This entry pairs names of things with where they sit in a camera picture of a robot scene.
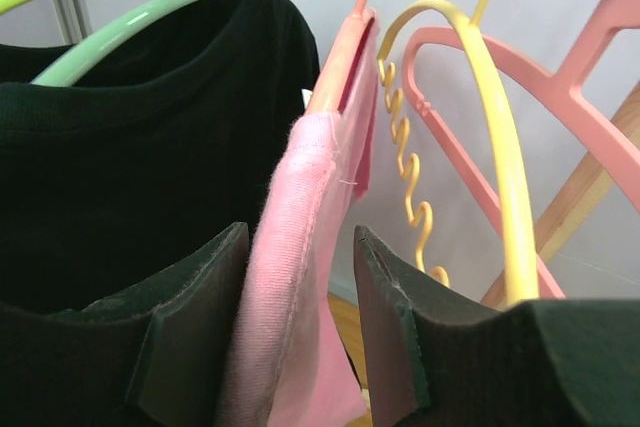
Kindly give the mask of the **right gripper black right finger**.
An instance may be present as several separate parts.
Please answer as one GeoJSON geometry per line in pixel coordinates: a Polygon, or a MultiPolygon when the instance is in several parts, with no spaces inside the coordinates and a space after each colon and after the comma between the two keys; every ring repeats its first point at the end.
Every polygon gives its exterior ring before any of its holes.
{"type": "Polygon", "coordinates": [[[635,426],[639,305],[472,301],[354,232],[354,272],[377,426],[635,426]]]}

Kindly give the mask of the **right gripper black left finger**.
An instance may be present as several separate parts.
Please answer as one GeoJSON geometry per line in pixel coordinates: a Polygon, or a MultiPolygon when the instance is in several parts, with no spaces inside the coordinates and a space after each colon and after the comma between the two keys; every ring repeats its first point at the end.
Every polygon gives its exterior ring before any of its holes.
{"type": "Polygon", "coordinates": [[[80,311],[1,308],[5,426],[210,426],[245,279],[248,229],[80,311]]]}

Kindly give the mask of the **pink t shirt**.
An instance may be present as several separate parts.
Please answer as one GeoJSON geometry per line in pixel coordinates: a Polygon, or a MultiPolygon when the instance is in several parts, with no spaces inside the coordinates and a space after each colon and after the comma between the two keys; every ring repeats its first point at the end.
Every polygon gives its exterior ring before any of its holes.
{"type": "Polygon", "coordinates": [[[218,401],[219,426],[344,426],[366,402],[328,305],[338,234],[368,190],[378,24],[335,110],[293,125],[254,236],[218,401]]]}

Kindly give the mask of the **pink hanger with metal hook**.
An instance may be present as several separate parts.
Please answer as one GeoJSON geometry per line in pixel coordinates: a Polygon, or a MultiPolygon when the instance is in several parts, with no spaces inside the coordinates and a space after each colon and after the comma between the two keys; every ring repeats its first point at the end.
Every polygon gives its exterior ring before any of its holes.
{"type": "Polygon", "coordinates": [[[360,41],[374,17],[367,1],[356,0],[345,18],[314,86],[306,115],[339,109],[360,41]]]}

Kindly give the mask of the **pink plastic hanger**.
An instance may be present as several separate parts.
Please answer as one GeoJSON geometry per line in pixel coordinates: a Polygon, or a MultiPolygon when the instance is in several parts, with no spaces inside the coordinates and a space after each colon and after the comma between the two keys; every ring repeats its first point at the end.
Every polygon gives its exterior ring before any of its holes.
{"type": "Polygon", "coordinates": [[[601,0],[559,69],[550,73],[504,43],[486,37],[479,22],[489,0],[472,17],[445,0],[411,4],[387,30],[378,53],[387,107],[407,100],[422,118],[481,207],[504,246],[505,268],[487,291],[490,306],[525,299],[561,298],[563,292],[536,250],[525,168],[501,74],[534,96],[599,162],[582,162],[565,183],[552,211],[562,220],[583,220],[605,192],[609,176],[633,205],[639,203],[639,149],[616,124],[587,102],[582,85],[621,30],[639,26],[639,0],[601,0]],[[439,44],[463,51],[479,89],[496,169],[492,189],[444,120],[419,91],[414,69],[418,50],[439,44]]]}

